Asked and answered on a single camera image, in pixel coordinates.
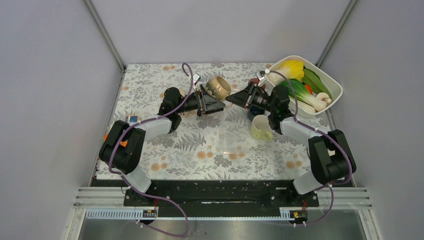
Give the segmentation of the blue ribbed ceramic mug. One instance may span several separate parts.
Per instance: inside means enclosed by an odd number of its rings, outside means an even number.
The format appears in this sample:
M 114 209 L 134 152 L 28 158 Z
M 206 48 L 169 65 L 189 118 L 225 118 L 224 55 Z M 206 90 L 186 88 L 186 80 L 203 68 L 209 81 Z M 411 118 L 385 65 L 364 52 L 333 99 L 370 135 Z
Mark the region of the blue ribbed ceramic mug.
M 262 115 L 264 112 L 259 109 L 259 110 L 255 110 L 255 109 L 250 109 L 247 113 L 247 118 L 249 121 L 253 121 L 253 119 L 258 116 L 258 115 Z

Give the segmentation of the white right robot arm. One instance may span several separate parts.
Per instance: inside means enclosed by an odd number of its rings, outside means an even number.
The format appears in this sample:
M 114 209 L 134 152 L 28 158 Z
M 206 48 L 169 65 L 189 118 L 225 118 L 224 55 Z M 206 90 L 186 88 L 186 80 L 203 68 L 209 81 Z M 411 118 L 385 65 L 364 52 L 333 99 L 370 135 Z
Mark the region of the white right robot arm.
M 287 201 L 293 206 L 301 205 L 307 194 L 344 178 L 349 182 L 356 171 L 349 145 L 344 133 L 338 129 L 324 132 L 300 121 L 289 109 L 292 91 L 278 85 L 271 94 L 264 93 L 251 83 L 245 89 L 230 94 L 225 99 L 244 109 L 257 107 L 269 112 L 267 123 L 280 135 L 289 137 L 307 147 L 310 171 L 297 177 L 287 191 Z

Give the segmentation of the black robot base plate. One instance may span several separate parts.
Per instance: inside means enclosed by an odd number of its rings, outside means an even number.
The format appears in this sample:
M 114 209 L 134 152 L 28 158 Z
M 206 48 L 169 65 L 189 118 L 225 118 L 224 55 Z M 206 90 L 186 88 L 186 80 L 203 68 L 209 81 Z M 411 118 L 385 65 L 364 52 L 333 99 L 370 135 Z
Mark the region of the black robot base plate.
M 297 195 L 289 180 L 153 180 L 150 196 L 169 197 L 193 218 L 281 217 L 280 208 L 319 206 L 316 193 Z

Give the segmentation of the cream floral ceramic mug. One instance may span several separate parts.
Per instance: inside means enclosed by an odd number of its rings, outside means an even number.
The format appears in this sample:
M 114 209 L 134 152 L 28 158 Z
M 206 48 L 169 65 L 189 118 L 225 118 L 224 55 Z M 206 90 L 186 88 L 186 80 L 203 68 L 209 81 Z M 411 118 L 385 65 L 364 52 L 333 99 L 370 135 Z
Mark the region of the cream floral ceramic mug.
M 185 98 L 186 97 L 187 93 L 186 93 L 186 91 L 184 89 L 178 88 L 178 91 L 179 91 L 179 93 L 180 93 L 180 95 L 181 95 L 182 98 Z

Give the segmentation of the yellow-green ceramic mug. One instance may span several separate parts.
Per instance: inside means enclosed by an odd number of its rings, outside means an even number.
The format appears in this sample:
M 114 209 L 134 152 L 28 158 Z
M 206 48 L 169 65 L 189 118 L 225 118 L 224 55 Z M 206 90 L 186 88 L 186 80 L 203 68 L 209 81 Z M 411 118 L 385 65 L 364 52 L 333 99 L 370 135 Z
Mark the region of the yellow-green ceramic mug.
M 271 133 L 268 117 L 266 115 L 256 115 L 251 122 L 250 134 L 254 139 L 272 140 L 274 138 Z

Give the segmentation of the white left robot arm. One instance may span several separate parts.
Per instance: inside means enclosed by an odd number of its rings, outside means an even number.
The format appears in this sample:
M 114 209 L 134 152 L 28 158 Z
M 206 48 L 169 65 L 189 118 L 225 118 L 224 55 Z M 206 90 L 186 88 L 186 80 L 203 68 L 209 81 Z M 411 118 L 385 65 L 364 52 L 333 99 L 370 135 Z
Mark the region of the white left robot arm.
M 98 154 L 98 158 L 109 166 L 132 188 L 136 199 L 144 206 L 152 204 L 155 192 L 152 181 L 139 166 L 146 141 L 174 132 L 182 121 L 181 113 L 197 111 L 197 115 L 208 115 L 222 111 L 226 97 L 230 94 L 223 88 L 213 89 L 201 84 L 191 94 L 183 96 L 176 87 L 164 92 L 158 115 L 136 123 L 117 120 L 112 125 Z

